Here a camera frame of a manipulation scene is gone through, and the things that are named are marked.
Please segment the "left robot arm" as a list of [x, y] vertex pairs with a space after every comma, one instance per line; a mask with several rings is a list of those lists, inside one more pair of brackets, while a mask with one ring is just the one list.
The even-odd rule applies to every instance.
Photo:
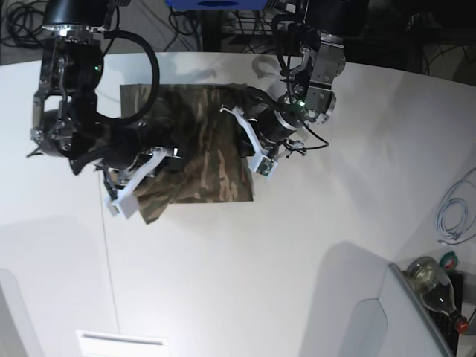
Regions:
[[241, 127], [240, 150], [251, 172], [269, 178], [283, 156], [329, 146], [310, 126], [326, 123], [335, 109], [332, 84], [346, 65], [344, 41], [361, 34], [368, 7], [368, 1], [302, 1], [294, 13], [273, 17], [284, 94], [275, 100], [261, 89], [240, 85], [250, 106], [221, 108]]

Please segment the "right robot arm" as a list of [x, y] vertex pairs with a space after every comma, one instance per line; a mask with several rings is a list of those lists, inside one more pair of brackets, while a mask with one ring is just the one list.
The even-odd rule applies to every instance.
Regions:
[[[134, 192], [147, 177], [172, 167], [179, 143], [171, 123], [147, 118], [158, 99], [160, 68], [150, 44], [141, 36], [111, 29], [127, 1], [48, 1], [42, 26], [45, 40], [39, 88], [33, 96], [30, 138], [34, 155], [66, 158], [74, 175], [89, 165], [103, 174], [111, 215], [130, 218], [139, 210]], [[106, 52], [95, 34], [139, 45], [152, 69], [152, 85], [133, 115], [111, 118], [97, 110], [96, 88]]]

